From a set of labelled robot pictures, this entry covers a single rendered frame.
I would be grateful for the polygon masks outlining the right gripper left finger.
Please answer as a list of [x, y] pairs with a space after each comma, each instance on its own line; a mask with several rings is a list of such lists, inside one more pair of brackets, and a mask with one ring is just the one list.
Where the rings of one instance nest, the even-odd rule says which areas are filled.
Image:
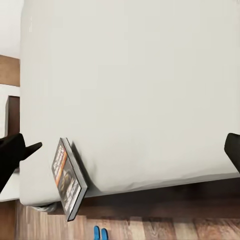
[[26, 152], [22, 133], [0, 138], [0, 193]]

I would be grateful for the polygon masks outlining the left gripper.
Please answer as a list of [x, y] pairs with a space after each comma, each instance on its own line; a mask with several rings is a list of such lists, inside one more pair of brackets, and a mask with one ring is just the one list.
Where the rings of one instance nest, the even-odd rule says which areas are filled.
[[39, 148], [42, 147], [42, 143], [36, 143], [36, 144], [32, 144], [30, 146], [26, 146], [26, 152], [24, 153], [23, 158], [21, 159], [22, 161], [25, 160], [26, 158], [28, 158], [30, 155], [32, 155], [34, 152], [36, 152]]

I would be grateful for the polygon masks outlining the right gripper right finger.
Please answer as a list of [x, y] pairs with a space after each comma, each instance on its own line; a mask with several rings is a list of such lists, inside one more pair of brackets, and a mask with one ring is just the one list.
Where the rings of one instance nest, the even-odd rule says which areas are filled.
[[229, 133], [227, 135], [224, 151], [240, 173], [240, 135]]

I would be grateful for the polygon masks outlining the hardback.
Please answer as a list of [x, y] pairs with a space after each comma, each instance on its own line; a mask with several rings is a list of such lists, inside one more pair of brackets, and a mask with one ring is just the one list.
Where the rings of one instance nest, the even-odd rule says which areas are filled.
[[76, 218], [86, 192], [89, 190], [89, 185], [77, 160], [67, 138], [59, 139], [52, 173], [68, 222]]

